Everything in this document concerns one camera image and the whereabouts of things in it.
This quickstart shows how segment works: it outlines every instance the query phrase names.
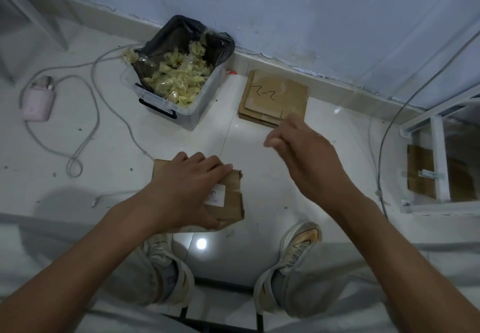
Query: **plastic storage box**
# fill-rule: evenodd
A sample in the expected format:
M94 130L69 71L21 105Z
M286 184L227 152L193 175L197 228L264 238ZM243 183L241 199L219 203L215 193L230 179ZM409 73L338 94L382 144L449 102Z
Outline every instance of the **plastic storage box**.
M123 72L121 82L132 88L139 97L138 101L148 107L149 111L180 125L186 130L193 131L200 121L202 114L207 109L207 106L213 97L215 97L217 90L219 90L224 73L225 64L223 63L213 70L201 88L200 93L198 93L197 98L188 108L180 107L143 88L135 70L130 65Z

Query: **hand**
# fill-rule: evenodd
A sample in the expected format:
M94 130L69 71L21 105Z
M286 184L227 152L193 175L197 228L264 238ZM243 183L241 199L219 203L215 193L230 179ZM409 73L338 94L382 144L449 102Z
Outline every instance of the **hand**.
M332 144L298 116L289 115L270 132L264 146L277 151L302 194L328 214L362 195L343 169Z
M145 239L184 226L216 229L219 221L207 213L204 201L232 169L217 156L205 158L198 152L189 158L180 152L147 186L118 206L124 206L126 223L133 224Z

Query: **sneaker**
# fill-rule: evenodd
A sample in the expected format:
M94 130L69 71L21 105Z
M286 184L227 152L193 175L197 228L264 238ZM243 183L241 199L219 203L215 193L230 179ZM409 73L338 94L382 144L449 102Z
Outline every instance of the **sneaker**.
M153 263L167 267L173 261L177 263L178 279L172 293L161 304L189 305L194 293L195 278L188 266L172 252L173 235L171 233L155 234L143 243L143 252Z
M322 240L320 226L312 221L302 222L290 228L280 243L280 259L265 271L253 288L253 301L259 314L282 311L272 291L272 276L276 270L286 276L310 245Z

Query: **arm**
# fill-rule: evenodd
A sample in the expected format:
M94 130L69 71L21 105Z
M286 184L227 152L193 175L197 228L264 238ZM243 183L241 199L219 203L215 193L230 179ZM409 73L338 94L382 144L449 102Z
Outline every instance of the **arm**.
M203 201L231 170L216 156L179 153L155 180L112 208L72 249L0 305L2 332L64 332L103 281L147 238L187 225L218 227Z
M351 182L335 148L300 118L288 117L265 140L299 190L335 220L371 267L405 328L476 332L480 312Z

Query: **power cord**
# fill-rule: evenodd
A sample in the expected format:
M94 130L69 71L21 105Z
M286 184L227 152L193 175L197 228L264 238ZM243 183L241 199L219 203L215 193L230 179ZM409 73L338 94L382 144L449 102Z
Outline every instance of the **power cord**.
M92 96L92 99L93 99L93 105L95 106L95 111L96 111L95 125L93 126L92 130L88 133L87 137L81 142L80 146L73 152L73 154L68 154L68 153L65 153L65 152L62 152L62 151L57 151L57 150L54 150L54 149L46 146L42 141L39 140L39 138L35 135L33 130L30 128L29 122L27 122L27 121L24 122L25 128L26 128L28 134L33 138L33 140L41 148L43 148L45 151L47 151L51 154L68 158L67 164L65 166L65 173L71 178L78 178L79 176L81 176L84 167L82 165L82 162L78 158L79 158L80 154L82 153L82 151L84 150L84 148L87 146L88 142L90 140L92 140L92 137L95 135L96 131L99 129L99 126L100 126L100 111L99 111L99 105L97 103L97 99L96 99L95 94L94 94L94 89L95 89L96 93L98 94L99 98L105 104L105 106L107 106L107 108L127 126L129 134L130 134L130 138L133 141L133 143L135 144L135 146L142 152L142 154L146 155L152 161L154 160L154 158L147 151L145 151L138 144L138 142L135 140L135 137L134 137L134 134L132 132L132 128L130 127L130 124L110 106L110 104L107 102L107 100L103 96L102 92L100 91L100 89L99 89L99 87L98 87L98 85L95 81L95 70L96 70L97 65L99 63L120 58L120 56L108 57L108 58L104 58L104 57L106 57L108 54L111 54L112 52L115 52L115 51L118 51L118 50L121 50L121 49L124 49L124 48L127 48L127 47L133 47L133 46L141 46L141 45L132 44L132 45L125 45L125 46L117 47L115 49L112 49L110 51L105 52L103 55L98 57L95 61L92 61L90 63L82 63L82 64L79 64L79 65L68 65L68 66L52 66L52 67L46 67L44 69L38 70L35 74L33 74L33 76L31 76L31 78L27 81L26 85L20 90L20 96L19 96L19 99L18 99L19 108L22 107L22 102L23 102L23 98L24 98L24 94L25 94L26 90L28 89L28 87L32 84L32 82L40 74L45 73L47 71L51 71L51 70L57 70L57 69L77 69L77 68L82 68L82 67L86 67L86 66L89 66L89 65L92 66L91 70L90 70L90 79L92 81L93 87L84 78L82 78L79 75L67 75L67 76L61 77L60 79L58 79L55 82L55 85L54 85L55 87L57 87L60 83L62 83L63 81L66 81L68 79L77 79L77 80L83 82L85 87L87 87L88 90L90 91L90 95ZM75 165L79 168L78 172L73 171L73 167Z
M403 103L403 105L401 106L401 108L398 110L398 112L395 114L395 116L393 116L393 119L392 121L390 122L390 124L388 125L387 129L385 130L385 133L383 134L383 137L381 139L381 143L380 143L380 150L378 152L378 172L377 172L377 188L378 188L378 196L380 198L380 202L381 202L381 208L383 209L383 214L385 216L385 218L388 220L388 216L387 216L387 209L385 208L385 201L384 201L384 196L383 196L383 192L382 192L382 185L381 185L381 182L380 182L380 176L381 176L381 171L380 171L380 167L381 167L381 161L382 161L382 151L383 151L383 148L384 148L384 143L385 143L385 138L387 137L387 134L388 134L388 131L392 128L393 126L393 123L395 122L395 120L397 119L397 117L399 116L400 112L403 111L403 109L410 104L410 102L413 100L413 98L415 98L421 91L423 91L432 81L434 81L437 76L439 76L441 73L443 73L443 71L445 69L447 69L454 61L457 57L459 57L459 55L464 52L464 50L472 43L475 41L475 39L480 35L480 30L475 33L475 35L473 35L467 42L465 42L465 44L460 47L460 49L455 52L455 54L450 58L450 60L447 61L447 63L445 65L442 66L442 68L440 70L438 70L434 76L432 76L425 84L423 84L415 93L413 93L410 98L408 98L408 100Z

